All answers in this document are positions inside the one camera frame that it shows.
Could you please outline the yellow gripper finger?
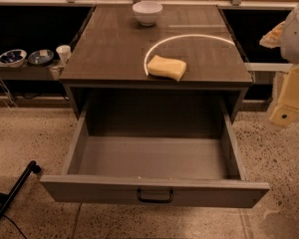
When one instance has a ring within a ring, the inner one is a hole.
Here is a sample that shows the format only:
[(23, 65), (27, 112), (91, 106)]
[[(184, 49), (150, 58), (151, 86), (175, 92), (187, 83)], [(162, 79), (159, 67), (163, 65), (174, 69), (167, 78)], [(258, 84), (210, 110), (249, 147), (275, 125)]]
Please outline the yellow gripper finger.
[(299, 66), (292, 68), (283, 76), (278, 99), (269, 116), (269, 121), (285, 127), (299, 117)]
[(281, 36), (285, 22), (281, 22), (264, 35), (259, 44), (265, 48), (273, 49), (280, 46)]

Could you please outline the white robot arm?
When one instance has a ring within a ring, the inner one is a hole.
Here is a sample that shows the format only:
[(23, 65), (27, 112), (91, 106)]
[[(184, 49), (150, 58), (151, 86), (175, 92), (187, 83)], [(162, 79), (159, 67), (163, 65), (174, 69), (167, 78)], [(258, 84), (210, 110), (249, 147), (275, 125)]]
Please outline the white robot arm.
[(293, 67), (286, 73), (282, 88), (269, 121), (287, 126), (299, 117), (299, 3), (286, 19), (264, 35), (259, 44), (266, 48), (280, 48), (280, 54)]

